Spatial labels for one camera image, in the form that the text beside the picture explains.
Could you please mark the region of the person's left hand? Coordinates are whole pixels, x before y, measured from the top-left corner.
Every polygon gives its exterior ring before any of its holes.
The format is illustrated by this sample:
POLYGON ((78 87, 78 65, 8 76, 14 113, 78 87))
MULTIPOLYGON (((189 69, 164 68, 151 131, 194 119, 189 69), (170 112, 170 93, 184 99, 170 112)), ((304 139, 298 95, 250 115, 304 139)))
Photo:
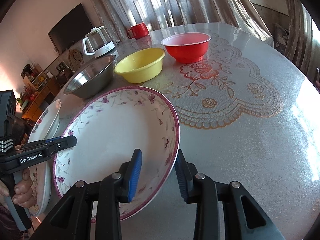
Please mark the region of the person's left hand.
MULTIPOLYGON (((9 197, 10 193, 6 185, 1 181, 1 205, 8 208, 4 197, 9 197)), ((21 207, 30 208, 36 204, 37 200, 33 197, 33 190, 31 188, 30 170, 26 168, 22 171, 22 180, 15 185, 15 194, 12 197, 14 204, 21 207)))

